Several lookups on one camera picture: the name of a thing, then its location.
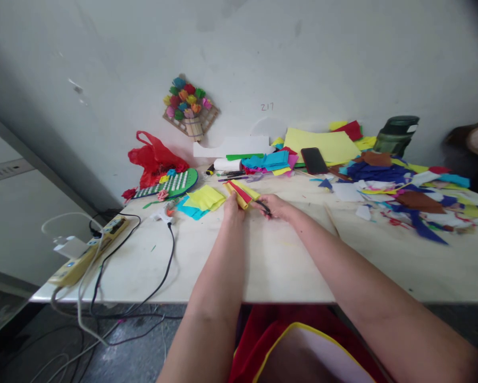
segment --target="thermos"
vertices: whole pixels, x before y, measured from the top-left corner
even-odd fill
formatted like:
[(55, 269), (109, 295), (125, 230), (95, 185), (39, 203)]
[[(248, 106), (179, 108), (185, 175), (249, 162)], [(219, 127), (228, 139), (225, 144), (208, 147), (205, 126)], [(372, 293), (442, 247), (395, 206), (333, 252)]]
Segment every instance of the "thermos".
[(391, 117), (379, 131), (373, 149), (380, 153), (404, 155), (405, 148), (410, 143), (420, 118), (417, 116)]

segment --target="extension cord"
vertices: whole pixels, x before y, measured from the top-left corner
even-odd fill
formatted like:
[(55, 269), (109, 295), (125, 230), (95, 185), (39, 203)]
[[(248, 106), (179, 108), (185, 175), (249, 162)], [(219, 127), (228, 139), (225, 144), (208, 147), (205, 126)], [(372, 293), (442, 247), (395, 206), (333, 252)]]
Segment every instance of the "extension cord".
[[(123, 215), (117, 215), (113, 218), (103, 229), (102, 244), (97, 257), (106, 251), (109, 245), (120, 235), (120, 233), (129, 225), (129, 220)], [(60, 267), (48, 282), (56, 286), (65, 287), (75, 285), (79, 279), (85, 274), (86, 269), (90, 265), (92, 259), (99, 247), (100, 238), (92, 238), (88, 242), (90, 246), (79, 258), (68, 261), (65, 265)]]

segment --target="table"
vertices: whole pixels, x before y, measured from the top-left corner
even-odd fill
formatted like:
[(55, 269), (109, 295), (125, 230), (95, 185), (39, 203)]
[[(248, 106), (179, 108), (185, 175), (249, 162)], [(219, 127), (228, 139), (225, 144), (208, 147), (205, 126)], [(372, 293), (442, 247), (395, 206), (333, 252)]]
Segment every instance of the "table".
[[(319, 182), (296, 174), (291, 178), (266, 175), (249, 184), (259, 193), (276, 193), (335, 233), (324, 202), (330, 208), (341, 238), (417, 300), (424, 303), (478, 303), (478, 228), (475, 234), (440, 232), (450, 245), (419, 237), (411, 229), (392, 226), (376, 211), (365, 221), (355, 215), (357, 203), (339, 201), (325, 193)], [(209, 184), (227, 195), (216, 176), (200, 177), (197, 187)], [(478, 203), (478, 194), (470, 192)], [(123, 213), (137, 214), (143, 222), (111, 257), (101, 282), (99, 303), (139, 303), (160, 283), (171, 253), (172, 239), (166, 224), (149, 216), (160, 204), (156, 200), (133, 200)], [(173, 221), (175, 257), (166, 282), (150, 303), (186, 303), (217, 237), (223, 208), (199, 221), (177, 212)], [(245, 219), (246, 285), (248, 303), (334, 303), (327, 284), (314, 266), (296, 233), (280, 220), (266, 221), (260, 212), (248, 209)], [(104, 255), (130, 231), (127, 228)], [(91, 300), (96, 270), (87, 277), (83, 300)], [(30, 299), (48, 302), (54, 286), (43, 285)], [(64, 289), (61, 302), (77, 300), (77, 289)]]

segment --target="white paper roll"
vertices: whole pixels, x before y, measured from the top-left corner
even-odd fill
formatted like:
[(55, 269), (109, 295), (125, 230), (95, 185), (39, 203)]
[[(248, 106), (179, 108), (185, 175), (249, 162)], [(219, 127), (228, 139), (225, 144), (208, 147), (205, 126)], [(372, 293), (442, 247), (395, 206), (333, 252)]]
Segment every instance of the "white paper roll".
[(227, 159), (217, 159), (214, 161), (214, 169), (221, 171), (238, 171), (242, 170), (241, 160), (228, 161)]

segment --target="floor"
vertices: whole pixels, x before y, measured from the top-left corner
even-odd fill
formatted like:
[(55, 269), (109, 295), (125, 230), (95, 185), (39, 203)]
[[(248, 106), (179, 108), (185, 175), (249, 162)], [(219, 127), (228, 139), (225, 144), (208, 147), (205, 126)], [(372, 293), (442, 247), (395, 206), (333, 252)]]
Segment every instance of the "floor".
[[(430, 305), (429, 309), (455, 328), (469, 342), (478, 347), (478, 305)], [(124, 310), (125, 306), (119, 305), (111, 312)], [(185, 305), (163, 305), (157, 309), (158, 313), (172, 316), (182, 316)], [(141, 308), (142, 313), (154, 310), (154, 306)], [(110, 342), (144, 334), (159, 318), (140, 318), (128, 320), (120, 324), (107, 338)], [(147, 336), (127, 342), (120, 346), (105, 348), (98, 345), (95, 354), (85, 354), (79, 365), (72, 364), (66, 371), (62, 380), (69, 382), (95, 382), (106, 381), (109, 383), (122, 382), (153, 382), (157, 379), (164, 362), (165, 349), (169, 350), (180, 320), (165, 320)], [(115, 321), (102, 321), (100, 333), (108, 331)], [(64, 317), (54, 312), (50, 306), (43, 308), (40, 313), (23, 329), (23, 331), (10, 343), (6, 352), (0, 354), (0, 383), (30, 382), (42, 367), (52, 358), (60, 354), (74, 357), (81, 350), (81, 334), (74, 318)], [(33, 346), (24, 349), (34, 339), (62, 326), (62, 330), (45, 336)], [(85, 336), (85, 347), (94, 342), (90, 336)], [(50, 364), (39, 376), (37, 382), (48, 382), (50, 376), (65, 363), (65, 357), (59, 357)], [(88, 369), (81, 379), (81, 375), (88, 365)], [(53, 379), (59, 382), (60, 376)]]

